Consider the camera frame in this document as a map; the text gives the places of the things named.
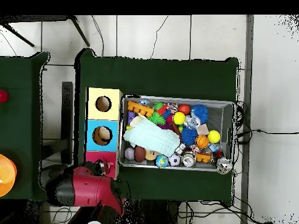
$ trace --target red box section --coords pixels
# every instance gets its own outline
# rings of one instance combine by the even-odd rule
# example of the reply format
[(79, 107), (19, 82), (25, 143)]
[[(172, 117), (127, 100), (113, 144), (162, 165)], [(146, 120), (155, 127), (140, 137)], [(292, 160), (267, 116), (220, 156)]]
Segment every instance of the red box section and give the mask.
[(109, 163), (112, 163), (110, 166), (110, 171), (106, 174), (107, 177), (115, 179), (115, 164), (116, 164), (116, 152), (106, 152), (106, 151), (87, 151), (86, 152), (86, 161), (95, 162), (96, 160), (106, 160)]

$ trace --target blue box section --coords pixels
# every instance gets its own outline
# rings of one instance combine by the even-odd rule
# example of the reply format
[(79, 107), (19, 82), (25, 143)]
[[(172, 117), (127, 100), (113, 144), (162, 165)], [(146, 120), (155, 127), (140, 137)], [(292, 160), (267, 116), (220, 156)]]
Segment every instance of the blue box section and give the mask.
[[(107, 121), (107, 120), (88, 120), (87, 123), (87, 151), (111, 151), (116, 152), (117, 150), (117, 125), (118, 121)], [(101, 146), (96, 144), (92, 139), (92, 133), (97, 127), (105, 126), (112, 131), (112, 140), (108, 145)]]

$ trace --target light blue cloth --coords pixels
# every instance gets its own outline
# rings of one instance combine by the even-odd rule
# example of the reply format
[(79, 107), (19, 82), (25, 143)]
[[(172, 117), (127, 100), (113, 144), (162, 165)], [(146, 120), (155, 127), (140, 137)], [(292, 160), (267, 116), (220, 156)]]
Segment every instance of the light blue cloth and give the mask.
[(145, 118), (124, 133), (124, 140), (145, 149), (172, 156), (180, 145), (180, 138), (170, 129), (161, 129)]

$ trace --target dark green table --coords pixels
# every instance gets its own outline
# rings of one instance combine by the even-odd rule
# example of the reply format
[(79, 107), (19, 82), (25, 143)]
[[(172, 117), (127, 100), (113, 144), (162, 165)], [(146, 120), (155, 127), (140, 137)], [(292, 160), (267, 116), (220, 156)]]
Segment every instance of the dark green table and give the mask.
[(47, 52), (30, 58), (0, 57), (0, 89), (9, 100), (0, 103), (0, 154), (12, 160), (18, 170), (11, 191), (4, 198), (46, 200), (40, 188), (41, 104), (40, 73)]
[[(74, 159), (83, 161), (87, 87), (120, 89), (128, 95), (234, 102), (237, 67), (236, 58), (226, 61), (101, 58), (95, 57), (91, 49), (83, 49), (75, 60)], [(123, 181), (120, 185), (123, 197), (127, 196), (125, 181), (128, 181), (133, 198), (231, 203), (232, 173), (120, 167), (118, 178)]]

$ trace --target yellow box section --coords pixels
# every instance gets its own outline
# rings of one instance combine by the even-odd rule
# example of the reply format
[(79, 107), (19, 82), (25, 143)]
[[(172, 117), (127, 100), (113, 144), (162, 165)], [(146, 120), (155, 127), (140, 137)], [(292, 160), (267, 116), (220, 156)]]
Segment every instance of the yellow box section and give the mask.
[[(90, 120), (119, 120), (120, 99), (123, 95), (119, 89), (89, 88), (88, 119)], [(106, 96), (111, 100), (111, 109), (107, 112), (99, 111), (96, 106), (98, 97)]]

